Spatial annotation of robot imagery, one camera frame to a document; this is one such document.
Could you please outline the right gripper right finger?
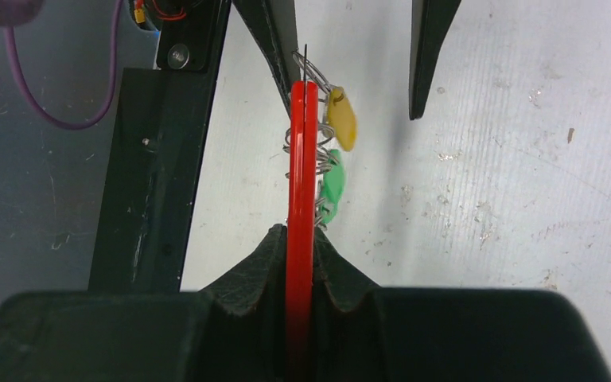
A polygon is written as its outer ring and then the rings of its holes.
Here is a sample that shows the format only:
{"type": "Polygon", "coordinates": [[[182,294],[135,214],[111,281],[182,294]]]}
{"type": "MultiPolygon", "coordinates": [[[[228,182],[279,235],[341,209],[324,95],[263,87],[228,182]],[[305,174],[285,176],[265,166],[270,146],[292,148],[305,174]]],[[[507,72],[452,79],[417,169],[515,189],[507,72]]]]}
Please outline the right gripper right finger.
{"type": "Polygon", "coordinates": [[[322,231],[313,255],[316,381],[611,381],[554,291],[380,286],[322,231]]]}

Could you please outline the yellow key tag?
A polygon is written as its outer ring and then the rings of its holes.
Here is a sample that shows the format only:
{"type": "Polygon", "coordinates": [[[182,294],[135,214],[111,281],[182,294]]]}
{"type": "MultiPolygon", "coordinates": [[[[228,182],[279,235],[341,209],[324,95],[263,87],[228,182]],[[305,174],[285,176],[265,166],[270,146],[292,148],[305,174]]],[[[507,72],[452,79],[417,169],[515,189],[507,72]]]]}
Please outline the yellow key tag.
{"type": "Polygon", "coordinates": [[[358,124],[350,100],[342,87],[334,87],[329,93],[327,121],[343,151],[352,151],[356,145],[358,124]]]}

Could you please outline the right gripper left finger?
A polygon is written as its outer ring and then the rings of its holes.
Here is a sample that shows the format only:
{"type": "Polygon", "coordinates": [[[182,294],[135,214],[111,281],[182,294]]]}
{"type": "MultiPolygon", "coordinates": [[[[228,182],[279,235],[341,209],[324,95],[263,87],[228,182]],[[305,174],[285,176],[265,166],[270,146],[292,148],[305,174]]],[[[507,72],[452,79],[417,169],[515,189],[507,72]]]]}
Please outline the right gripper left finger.
{"type": "Polygon", "coordinates": [[[282,381],[286,228],[197,292],[22,293],[0,305],[0,381],[282,381]]]}

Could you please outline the red-handled metal key holder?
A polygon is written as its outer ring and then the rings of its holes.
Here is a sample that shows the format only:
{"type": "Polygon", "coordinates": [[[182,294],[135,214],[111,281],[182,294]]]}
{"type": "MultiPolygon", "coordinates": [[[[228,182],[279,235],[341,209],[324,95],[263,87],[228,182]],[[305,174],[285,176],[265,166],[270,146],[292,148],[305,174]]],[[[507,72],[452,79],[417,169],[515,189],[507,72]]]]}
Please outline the red-handled metal key holder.
{"type": "Polygon", "coordinates": [[[334,136],[324,116],[330,84],[307,53],[307,46],[293,53],[302,74],[291,89],[290,129],[284,146],[290,155],[286,219],[286,381],[309,381],[312,377],[310,329],[314,232],[318,224],[317,180],[329,169],[329,152],[325,146],[334,136]]]}

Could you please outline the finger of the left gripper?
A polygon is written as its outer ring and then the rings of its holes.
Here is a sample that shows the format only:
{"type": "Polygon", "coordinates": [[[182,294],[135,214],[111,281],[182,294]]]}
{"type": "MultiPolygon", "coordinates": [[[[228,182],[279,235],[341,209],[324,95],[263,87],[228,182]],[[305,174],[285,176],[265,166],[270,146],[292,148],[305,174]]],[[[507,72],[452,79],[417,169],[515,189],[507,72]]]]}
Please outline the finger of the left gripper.
{"type": "Polygon", "coordinates": [[[290,93],[300,80],[300,68],[293,58],[298,50],[294,0],[233,0],[261,53],[265,57],[287,113],[290,93]]]}
{"type": "Polygon", "coordinates": [[[461,0],[413,0],[409,65],[409,118],[423,117],[446,34],[461,0]]]}

